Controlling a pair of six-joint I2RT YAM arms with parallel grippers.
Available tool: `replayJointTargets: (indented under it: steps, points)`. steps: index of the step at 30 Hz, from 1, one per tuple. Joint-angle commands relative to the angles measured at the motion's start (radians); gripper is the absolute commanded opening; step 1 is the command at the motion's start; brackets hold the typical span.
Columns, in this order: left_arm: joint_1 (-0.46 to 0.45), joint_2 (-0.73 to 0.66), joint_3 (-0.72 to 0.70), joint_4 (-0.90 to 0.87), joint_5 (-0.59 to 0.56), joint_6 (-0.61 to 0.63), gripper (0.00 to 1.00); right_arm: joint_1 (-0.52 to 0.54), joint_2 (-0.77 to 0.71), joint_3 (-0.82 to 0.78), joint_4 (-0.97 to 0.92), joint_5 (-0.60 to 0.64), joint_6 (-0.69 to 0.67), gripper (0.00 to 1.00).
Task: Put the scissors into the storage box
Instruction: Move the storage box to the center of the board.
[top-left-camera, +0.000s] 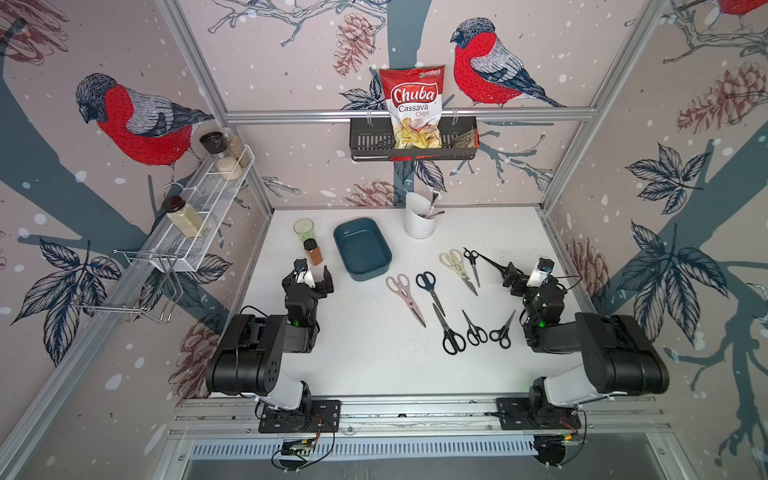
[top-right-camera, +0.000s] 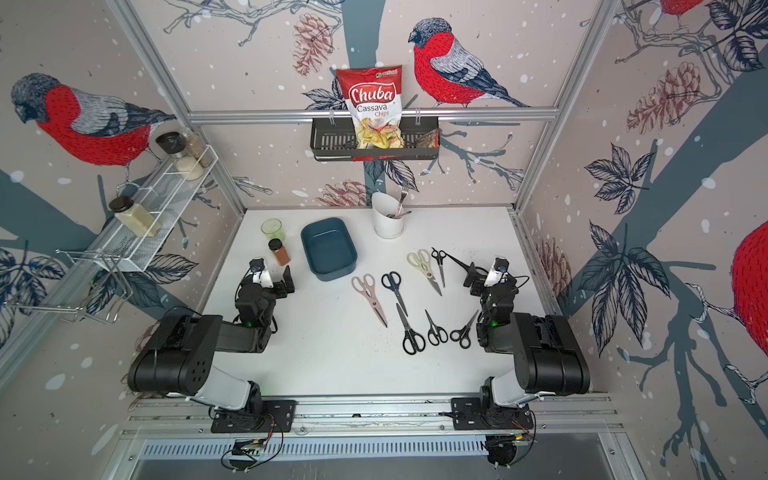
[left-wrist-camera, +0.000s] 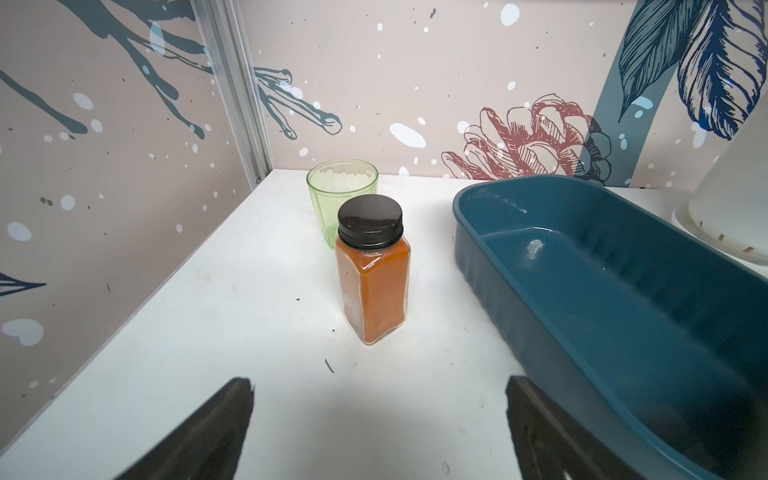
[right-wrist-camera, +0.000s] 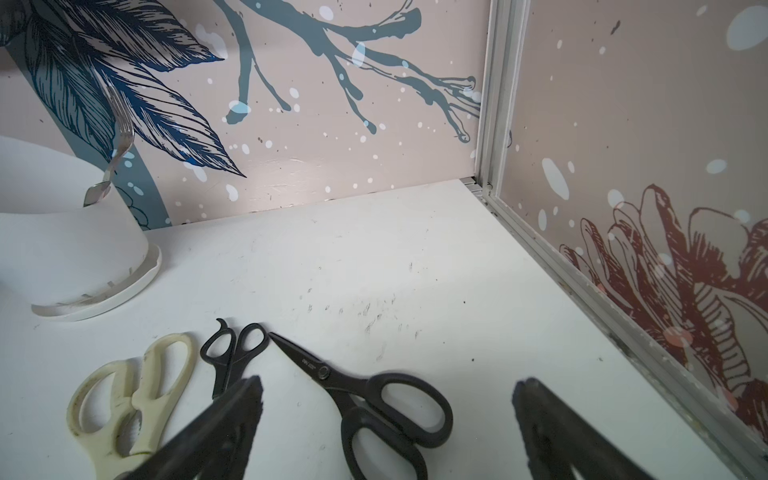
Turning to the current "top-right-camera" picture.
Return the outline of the cream kitchen scissors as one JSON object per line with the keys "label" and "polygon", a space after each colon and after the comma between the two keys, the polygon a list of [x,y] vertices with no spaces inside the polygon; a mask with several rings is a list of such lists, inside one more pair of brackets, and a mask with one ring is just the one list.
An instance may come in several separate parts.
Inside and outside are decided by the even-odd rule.
{"label": "cream kitchen scissors", "polygon": [[435,292],[441,296],[442,291],[435,280],[435,276],[431,267],[431,255],[425,249],[419,249],[416,252],[410,252],[407,254],[408,263],[418,270],[429,282]]}

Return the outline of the teal plastic storage box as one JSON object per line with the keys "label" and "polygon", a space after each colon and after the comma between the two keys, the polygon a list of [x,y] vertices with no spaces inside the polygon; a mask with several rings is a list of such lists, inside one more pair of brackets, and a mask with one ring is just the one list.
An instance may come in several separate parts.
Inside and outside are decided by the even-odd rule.
{"label": "teal plastic storage box", "polygon": [[345,222],[338,217],[306,225],[300,234],[310,271],[323,282],[354,272],[357,249]]}

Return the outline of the black blue-handled scissors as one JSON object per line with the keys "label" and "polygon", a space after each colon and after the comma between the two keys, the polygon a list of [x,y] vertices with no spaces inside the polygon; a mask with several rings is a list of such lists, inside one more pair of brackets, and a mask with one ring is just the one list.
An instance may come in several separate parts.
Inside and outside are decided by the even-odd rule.
{"label": "black blue-handled scissors", "polygon": [[394,293],[397,301],[397,305],[401,308],[403,313],[405,315],[408,314],[407,308],[405,306],[405,302],[402,298],[402,295],[400,293],[400,286],[402,283],[402,278],[400,274],[396,271],[391,271],[389,273],[385,273],[382,275],[381,278],[382,286],[386,289],[390,290]]}

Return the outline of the pink kitchen scissors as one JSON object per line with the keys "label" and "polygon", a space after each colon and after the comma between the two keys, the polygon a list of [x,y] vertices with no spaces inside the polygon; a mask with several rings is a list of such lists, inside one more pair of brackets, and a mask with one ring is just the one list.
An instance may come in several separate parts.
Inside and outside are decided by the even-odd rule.
{"label": "pink kitchen scissors", "polygon": [[376,282],[374,277],[371,274],[364,274],[362,277],[355,276],[351,279],[351,284],[354,290],[368,301],[379,322],[387,328],[388,321],[375,293]]}

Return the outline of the large black scissors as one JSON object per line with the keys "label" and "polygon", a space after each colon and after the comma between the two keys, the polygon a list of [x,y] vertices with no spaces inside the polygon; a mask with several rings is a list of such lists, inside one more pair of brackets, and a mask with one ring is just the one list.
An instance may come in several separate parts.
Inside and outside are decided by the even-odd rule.
{"label": "large black scissors", "polygon": [[404,329],[404,340],[402,343],[403,350],[406,354],[411,356],[423,352],[426,348],[426,340],[411,327],[408,317],[401,305],[397,304],[396,308]]}

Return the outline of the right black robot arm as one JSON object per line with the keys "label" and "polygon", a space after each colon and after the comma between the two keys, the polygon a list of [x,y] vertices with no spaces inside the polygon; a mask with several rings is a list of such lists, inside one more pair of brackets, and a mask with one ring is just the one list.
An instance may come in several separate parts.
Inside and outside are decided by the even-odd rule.
{"label": "right black robot arm", "polygon": [[490,376],[481,386],[483,409],[518,409],[543,397],[588,392],[589,369],[568,320],[515,309],[528,276],[513,275],[503,257],[496,258],[490,269],[457,258],[452,261],[465,270],[463,286],[479,299],[480,309],[449,338],[467,349],[475,336],[485,352],[511,357],[507,373]]}

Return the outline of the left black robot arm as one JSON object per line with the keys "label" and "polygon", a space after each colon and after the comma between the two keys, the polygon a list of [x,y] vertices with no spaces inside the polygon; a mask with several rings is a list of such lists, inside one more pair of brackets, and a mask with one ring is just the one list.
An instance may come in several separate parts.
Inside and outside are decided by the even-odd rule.
{"label": "left black robot arm", "polygon": [[133,360],[127,384],[136,393],[182,396],[228,412],[257,417],[261,389],[213,365],[217,352],[262,353],[278,331],[274,310],[295,292],[289,267],[273,280],[262,258],[253,259],[235,293],[232,322],[187,307],[170,308]]}

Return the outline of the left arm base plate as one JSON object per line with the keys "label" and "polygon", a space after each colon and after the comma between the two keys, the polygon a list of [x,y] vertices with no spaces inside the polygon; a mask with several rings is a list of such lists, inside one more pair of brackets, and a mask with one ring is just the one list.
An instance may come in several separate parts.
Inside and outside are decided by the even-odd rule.
{"label": "left arm base plate", "polygon": [[214,434],[288,433],[291,431],[296,400],[262,400],[260,410],[214,410],[211,432]]}

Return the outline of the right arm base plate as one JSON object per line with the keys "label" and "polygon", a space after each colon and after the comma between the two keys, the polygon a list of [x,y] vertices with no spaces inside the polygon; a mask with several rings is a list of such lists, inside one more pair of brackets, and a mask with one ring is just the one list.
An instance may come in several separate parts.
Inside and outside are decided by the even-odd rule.
{"label": "right arm base plate", "polygon": [[456,397],[450,401],[448,417],[458,431],[470,430],[521,430],[534,428],[533,414],[528,406],[523,408],[485,406],[479,397]]}

